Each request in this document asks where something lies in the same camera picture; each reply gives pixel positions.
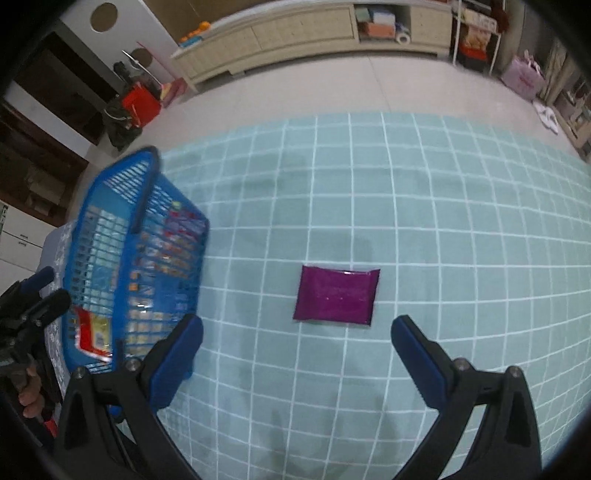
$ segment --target black handle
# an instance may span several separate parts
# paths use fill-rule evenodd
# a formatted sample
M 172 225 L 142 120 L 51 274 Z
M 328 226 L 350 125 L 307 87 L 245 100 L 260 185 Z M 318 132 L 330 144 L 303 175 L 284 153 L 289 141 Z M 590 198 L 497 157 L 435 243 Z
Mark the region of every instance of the black handle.
M 40 271 L 21 282 L 21 293 L 30 294 L 47 287 L 56 277 L 51 267 L 42 268 Z
M 32 322 L 37 328 L 43 330 L 56 318 L 65 314 L 70 308 L 72 299 L 64 288 L 56 290 L 28 309 L 23 316 L 26 321 Z

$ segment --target colorful toy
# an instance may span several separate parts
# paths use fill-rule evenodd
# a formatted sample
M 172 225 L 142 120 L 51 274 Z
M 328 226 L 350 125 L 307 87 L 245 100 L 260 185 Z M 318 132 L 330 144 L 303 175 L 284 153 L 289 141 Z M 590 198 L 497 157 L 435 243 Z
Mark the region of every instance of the colorful toy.
M 202 41 L 203 37 L 201 36 L 201 34 L 203 32 L 205 32 L 206 30 L 209 30 L 211 28 L 211 26 L 212 25 L 209 22 L 201 22 L 199 24 L 199 28 L 197 30 L 193 30 L 192 32 L 187 34 L 185 37 L 181 38 L 179 46 L 181 48 L 186 48 L 189 45 L 193 45 L 194 43 Z

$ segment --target screw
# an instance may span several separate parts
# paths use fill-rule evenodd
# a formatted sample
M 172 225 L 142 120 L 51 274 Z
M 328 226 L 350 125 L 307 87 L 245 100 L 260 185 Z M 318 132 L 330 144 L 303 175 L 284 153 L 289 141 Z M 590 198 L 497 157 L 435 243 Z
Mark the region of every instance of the screw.
M 521 368 L 519 367 L 509 367 L 509 373 L 513 378 L 519 378 L 521 376 Z
M 462 357 L 456 358 L 453 361 L 453 364 L 460 372 L 465 372 L 466 370 L 470 369 L 470 362 Z
M 78 367 L 74 370 L 74 378 L 80 380 L 86 375 L 86 367 Z
M 125 362 L 125 368 L 130 372 L 135 372 L 142 364 L 137 358 L 130 358 Z

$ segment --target low wooden cabinet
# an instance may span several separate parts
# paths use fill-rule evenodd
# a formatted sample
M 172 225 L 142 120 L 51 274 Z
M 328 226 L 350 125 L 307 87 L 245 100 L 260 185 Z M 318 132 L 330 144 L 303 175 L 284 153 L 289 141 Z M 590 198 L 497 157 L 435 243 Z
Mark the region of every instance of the low wooden cabinet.
M 173 62 L 189 86 L 197 90 L 198 83 L 223 72 L 240 74 L 254 67 L 324 53 L 399 50 L 449 56 L 452 12 L 447 4 L 400 0 L 400 5 L 410 10 L 406 23 L 410 23 L 412 42 L 406 45 L 360 39 L 354 4 L 335 0 L 275 4 L 279 6 L 260 14 L 234 20 L 230 17 L 205 32 L 201 42 L 177 50 Z

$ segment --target box on shelf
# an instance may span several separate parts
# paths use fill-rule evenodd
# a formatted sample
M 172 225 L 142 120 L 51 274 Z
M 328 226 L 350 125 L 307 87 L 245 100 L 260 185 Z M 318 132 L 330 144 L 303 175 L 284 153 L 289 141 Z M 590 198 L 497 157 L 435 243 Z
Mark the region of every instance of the box on shelf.
M 475 12 L 469 8 L 462 9 L 462 21 L 487 32 L 496 33 L 497 31 L 497 23 L 494 18 Z
M 396 15 L 385 7 L 369 7 L 371 20 L 379 25 L 391 25 L 396 28 Z
M 392 40 L 396 38 L 396 28 L 392 25 L 362 22 L 359 24 L 359 31 L 373 38 L 391 38 Z

